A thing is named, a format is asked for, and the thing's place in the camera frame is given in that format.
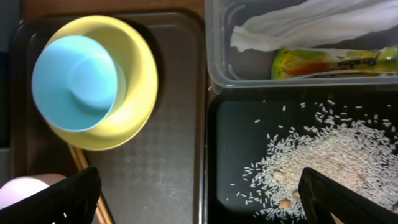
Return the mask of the white napkin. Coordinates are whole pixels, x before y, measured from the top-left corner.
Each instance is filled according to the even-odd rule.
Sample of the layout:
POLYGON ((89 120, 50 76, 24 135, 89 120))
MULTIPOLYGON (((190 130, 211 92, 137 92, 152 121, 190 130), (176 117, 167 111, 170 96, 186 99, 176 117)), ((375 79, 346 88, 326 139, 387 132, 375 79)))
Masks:
POLYGON ((355 39, 397 25, 397 0, 311 0, 235 26, 232 47, 270 52, 355 39))

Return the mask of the yellow round plate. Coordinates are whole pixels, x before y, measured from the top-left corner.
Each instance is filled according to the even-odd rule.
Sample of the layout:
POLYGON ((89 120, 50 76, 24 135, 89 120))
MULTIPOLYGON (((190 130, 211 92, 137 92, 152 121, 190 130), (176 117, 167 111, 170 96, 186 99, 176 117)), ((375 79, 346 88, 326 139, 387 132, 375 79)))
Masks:
POLYGON ((155 106, 158 71, 143 36, 129 24, 110 16, 84 16, 62 26, 48 40, 52 44, 68 35, 84 35, 99 42, 115 59, 126 78, 126 95, 119 109, 88 131, 72 133, 51 125, 69 144, 102 151, 133 138, 146 124, 155 106))

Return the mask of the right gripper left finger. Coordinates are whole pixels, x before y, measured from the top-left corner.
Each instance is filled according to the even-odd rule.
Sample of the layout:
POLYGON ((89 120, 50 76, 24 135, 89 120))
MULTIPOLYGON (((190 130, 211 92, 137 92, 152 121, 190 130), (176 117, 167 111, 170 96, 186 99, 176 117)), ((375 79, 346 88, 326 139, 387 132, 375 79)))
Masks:
POLYGON ((1 224, 91 223, 100 192, 98 169, 88 167, 1 209, 1 224))

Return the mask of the wooden chopstick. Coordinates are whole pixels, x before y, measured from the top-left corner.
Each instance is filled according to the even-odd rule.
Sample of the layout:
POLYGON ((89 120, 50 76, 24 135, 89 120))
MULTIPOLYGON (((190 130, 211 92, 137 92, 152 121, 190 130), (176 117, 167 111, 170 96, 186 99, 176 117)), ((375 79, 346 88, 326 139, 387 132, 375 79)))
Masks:
MULTIPOLYGON (((82 167, 87 168, 89 166, 89 163, 84 155, 83 150, 79 149, 79 148, 76 148, 75 150, 76 150, 77 156, 81 162, 82 167)), ((106 201, 105 201, 102 193, 100 193, 100 195, 99 195, 96 214, 97 214, 97 217, 98 217, 100 223, 114 224, 113 218, 111 216, 111 213, 109 211, 109 208, 106 204, 106 201)))
POLYGON ((82 165, 81 165, 81 162, 80 162, 80 160, 79 160, 79 158, 77 156, 76 150, 75 150, 76 147, 68 144, 68 148, 69 148, 69 151, 70 151, 70 153, 72 155, 72 158, 73 158, 73 160, 75 162, 75 165, 76 165, 77 169, 78 170, 86 169, 86 168, 82 167, 82 165))

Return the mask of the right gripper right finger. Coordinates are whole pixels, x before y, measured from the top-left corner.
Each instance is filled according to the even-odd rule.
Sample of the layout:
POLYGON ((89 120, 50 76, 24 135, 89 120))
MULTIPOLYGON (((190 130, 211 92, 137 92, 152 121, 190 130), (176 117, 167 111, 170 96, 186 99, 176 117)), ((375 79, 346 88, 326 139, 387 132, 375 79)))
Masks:
POLYGON ((298 191, 308 224, 396 224, 397 214, 360 196, 309 167, 304 168, 298 191))

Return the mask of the white bowl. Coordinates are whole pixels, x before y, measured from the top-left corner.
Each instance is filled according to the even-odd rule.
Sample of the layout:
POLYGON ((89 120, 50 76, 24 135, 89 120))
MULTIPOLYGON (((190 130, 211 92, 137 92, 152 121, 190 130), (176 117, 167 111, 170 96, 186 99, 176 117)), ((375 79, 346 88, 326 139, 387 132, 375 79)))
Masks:
POLYGON ((1 209, 20 202, 63 179, 66 177, 61 174, 40 174, 12 179, 1 187, 1 209))

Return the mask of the light blue bowl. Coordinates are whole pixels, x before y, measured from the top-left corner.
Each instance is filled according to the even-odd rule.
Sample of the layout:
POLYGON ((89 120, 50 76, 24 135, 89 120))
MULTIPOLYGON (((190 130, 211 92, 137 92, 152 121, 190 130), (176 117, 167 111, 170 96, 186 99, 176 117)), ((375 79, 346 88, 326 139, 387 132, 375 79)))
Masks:
POLYGON ((126 78, 99 42, 69 35, 39 55, 32 73, 32 96, 46 121, 78 133, 116 112, 126 96, 126 78))

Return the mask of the yellow green wrapper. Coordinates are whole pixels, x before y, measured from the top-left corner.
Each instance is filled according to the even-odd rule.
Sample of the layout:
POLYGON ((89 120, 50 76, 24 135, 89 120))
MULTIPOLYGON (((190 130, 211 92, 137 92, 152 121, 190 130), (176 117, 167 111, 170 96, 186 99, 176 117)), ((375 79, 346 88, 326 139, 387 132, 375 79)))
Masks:
POLYGON ((397 74, 396 45, 381 50, 283 48, 271 68, 274 80, 381 74, 397 74))

